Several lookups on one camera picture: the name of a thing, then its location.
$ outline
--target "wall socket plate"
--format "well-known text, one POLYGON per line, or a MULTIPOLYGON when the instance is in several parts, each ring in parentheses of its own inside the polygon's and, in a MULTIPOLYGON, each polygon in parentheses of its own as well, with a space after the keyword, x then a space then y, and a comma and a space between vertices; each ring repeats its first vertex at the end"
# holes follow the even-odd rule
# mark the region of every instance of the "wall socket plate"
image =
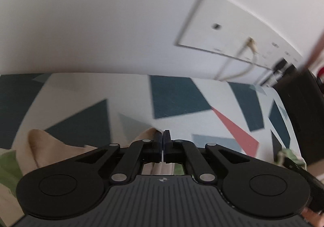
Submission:
POLYGON ((238 51, 247 39, 256 41, 256 65, 271 69, 285 58, 297 65, 302 56, 264 22, 227 0, 201 0, 178 44, 251 62, 252 52, 238 51))

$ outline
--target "circular pad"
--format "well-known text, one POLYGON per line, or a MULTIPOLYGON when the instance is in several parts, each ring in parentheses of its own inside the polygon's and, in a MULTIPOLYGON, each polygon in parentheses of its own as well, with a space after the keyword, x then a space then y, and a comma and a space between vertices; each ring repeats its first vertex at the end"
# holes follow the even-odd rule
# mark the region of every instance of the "circular pad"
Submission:
POLYGON ((229 166, 222 191, 237 209, 273 219, 300 213, 310 195, 301 175, 260 160, 229 166))
POLYGON ((75 178, 68 175, 52 175, 41 180, 39 189, 50 196, 61 196, 70 193, 77 186, 75 178))
POLYGON ((91 164, 53 164, 26 174, 17 185, 23 211, 43 219, 66 219, 93 208, 104 193, 102 178, 91 164))
POLYGON ((250 180, 250 187, 263 196, 277 196, 287 189, 287 183, 274 175, 259 175, 250 180))

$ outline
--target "red triangle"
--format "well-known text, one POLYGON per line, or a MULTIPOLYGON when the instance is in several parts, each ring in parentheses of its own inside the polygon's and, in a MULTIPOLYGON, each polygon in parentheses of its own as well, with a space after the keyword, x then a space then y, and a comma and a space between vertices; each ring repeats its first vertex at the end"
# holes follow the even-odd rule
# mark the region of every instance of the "red triangle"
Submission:
POLYGON ((235 138, 237 143, 239 143, 239 145, 245 151, 245 153, 247 155, 249 155, 250 157, 255 157, 257 150, 258 150, 259 142, 257 142, 253 137, 251 137, 248 133, 246 133, 242 128, 240 128, 238 125, 233 123, 231 120, 229 120, 222 113, 217 111, 215 108, 212 107, 212 110, 219 117, 219 119, 223 122, 223 124, 226 126, 228 131, 235 138))

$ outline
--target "light blue triangle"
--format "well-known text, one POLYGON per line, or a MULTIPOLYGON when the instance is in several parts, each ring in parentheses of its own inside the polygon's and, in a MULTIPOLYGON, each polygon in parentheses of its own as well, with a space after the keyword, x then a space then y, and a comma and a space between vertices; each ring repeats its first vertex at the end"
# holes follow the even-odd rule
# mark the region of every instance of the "light blue triangle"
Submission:
POLYGON ((119 119, 123 127, 124 135, 128 141, 133 141, 141 132, 152 127, 151 125, 138 121, 136 119, 130 118, 119 113, 119 119))
POLYGON ((282 112, 283 116, 285 117, 285 119, 288 119, 288 114, 287 114, 286 109, 284 109, 284 108, 281 107, 281 106, 279 106, 279 108, 281 109, 281 112, 282 112))
POLYGON ((228 149, 232 149, 237 152, 241 152, 242 148, 235 139, 232 138, 221 138, 221 137, 212 137, 204 135, 192 135, 192 140, 195 143, 196 147, 204 148, 207 143, 216 143, 228 149))
POLYGON ((43 73, 43 74, 35 77, 33 80, 44 84, 50 76, 51 76, 51 73, 43 73))
POLYGON ((261 86, 259 86, 259 85, 250 85, 250 88, 251 88, 252 90, 254 90, 254 91, 257 91, 257 92, 259 92, 259 93, 262 93, 262 94, 264 94, 264 95, 267 95, 267 94, 265 93, 265 91, 263 90, 263 88, 262 88, 261 86))

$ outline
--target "logo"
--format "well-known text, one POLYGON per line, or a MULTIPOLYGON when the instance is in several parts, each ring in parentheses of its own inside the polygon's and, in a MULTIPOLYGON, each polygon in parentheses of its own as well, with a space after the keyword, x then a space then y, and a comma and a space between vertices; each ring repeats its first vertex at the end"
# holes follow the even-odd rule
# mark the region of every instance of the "logo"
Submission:
POLYGON ((160 178, 158 180, 161 181, 161 182, 166 182, 168 179, 167 178, 160 178))

